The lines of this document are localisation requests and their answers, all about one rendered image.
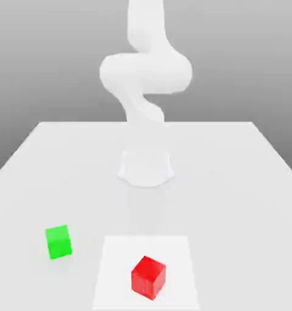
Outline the small green cube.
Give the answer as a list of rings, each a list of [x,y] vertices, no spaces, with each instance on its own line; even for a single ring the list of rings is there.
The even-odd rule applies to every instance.
[[[50,260],[72,254],[71,238],[67,225],[45,229]]]

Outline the small red cube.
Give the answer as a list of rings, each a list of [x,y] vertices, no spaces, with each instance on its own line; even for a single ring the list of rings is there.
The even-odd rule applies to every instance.
[[[166,280],[166,265],[144,256],[131,271],[132,291],[154,300]]]

